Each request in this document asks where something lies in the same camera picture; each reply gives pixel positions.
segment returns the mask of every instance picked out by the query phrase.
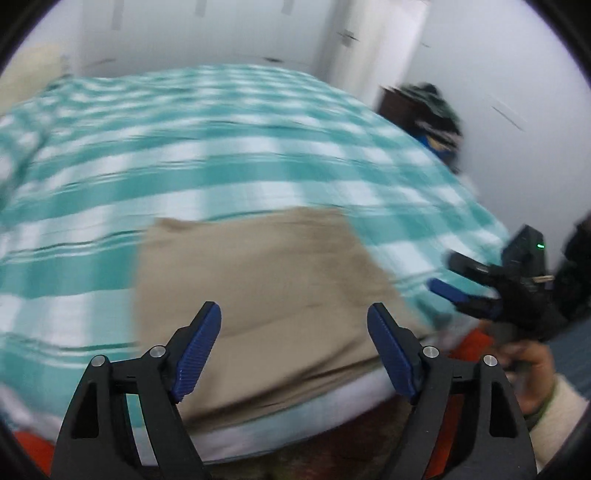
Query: door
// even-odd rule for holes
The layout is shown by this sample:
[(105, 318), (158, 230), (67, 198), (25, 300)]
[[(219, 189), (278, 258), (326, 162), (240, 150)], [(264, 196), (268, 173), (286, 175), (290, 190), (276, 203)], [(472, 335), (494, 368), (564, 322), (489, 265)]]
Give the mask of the door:
[(390, 0), (352, 0), (329, 83), (360, 97), (371, 75), (391, 14)]

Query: human hand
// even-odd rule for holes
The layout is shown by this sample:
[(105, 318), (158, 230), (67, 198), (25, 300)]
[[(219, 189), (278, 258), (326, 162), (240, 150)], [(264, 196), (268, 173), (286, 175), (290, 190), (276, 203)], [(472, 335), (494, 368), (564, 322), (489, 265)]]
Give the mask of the human hand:
[[(554, 358), (550, 348), (542, 343), (524, 340), (518, 343), (507, 343), (495, 349), (493, 353), (503, 368), (508, 368), (515, 361), (531, 364), (525, 373), (522, 386), (515, 389), (517, 402), (524, 415), (529, 415), (542, 406), (554, 388)], [(515, 385), (518, 374), (506, 372), (509, 381)]]

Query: beige pillow on bed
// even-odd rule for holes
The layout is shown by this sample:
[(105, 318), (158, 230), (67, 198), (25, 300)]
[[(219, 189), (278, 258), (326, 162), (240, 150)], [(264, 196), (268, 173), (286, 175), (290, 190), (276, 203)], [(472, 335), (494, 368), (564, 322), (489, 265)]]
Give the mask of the beige pillow on bed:
[(206, 300), (219, 302), (222, 331), (197, 389), (179, 405), (192, 431), (289, 408), (379, 367), (366, 326), (375, 301), (416, 335), (431, 331), (338, 209), (158, 220), (139, 253), (142, 351), (166, 344)]
[(0, 115), (16, 103), (29, 100), (64, 73), (61, 49), (57, 44), (17, 52), (0, 77)]

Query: blue gripper pad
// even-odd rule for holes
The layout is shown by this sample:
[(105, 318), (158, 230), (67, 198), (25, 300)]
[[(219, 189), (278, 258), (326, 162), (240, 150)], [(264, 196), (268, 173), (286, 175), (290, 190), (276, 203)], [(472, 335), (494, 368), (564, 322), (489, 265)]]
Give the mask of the blue gripper pad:
[(170, 392), (177, 403), (195, 388), (221, 328), (222, 311), (214, 303), (177, 363), (176, 380)]
[(452, 287), (449, 283), (439, 280), (438, 278), (431, 278), (427, 282), (427, 288), (433, 293), (449, 300), (453, 304), (467, 303), (470, 298), (462, 290)]
[(396, 393), (413, 402), (423, 387), (421, 344), (410, 330), (396, 324), (381, 303), (368, 310), (368, 332)]

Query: teal and white checkered blanket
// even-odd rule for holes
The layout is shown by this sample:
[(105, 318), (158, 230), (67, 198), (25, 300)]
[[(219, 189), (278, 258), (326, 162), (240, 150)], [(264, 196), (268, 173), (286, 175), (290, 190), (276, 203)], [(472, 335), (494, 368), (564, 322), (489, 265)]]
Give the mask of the teal and white checkered blanket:
[(61, 418), (93, 355), (135, 355), (137, 248), (155, 217), (303, 205), (341, 207), (425, 322), (451, 311), (427, 278), (476, 288), (445, 252), (495, 261), (506, 240), (435, 156), (309, 75), (204, 66), (51, 85), (0, 119), (0, 382)]

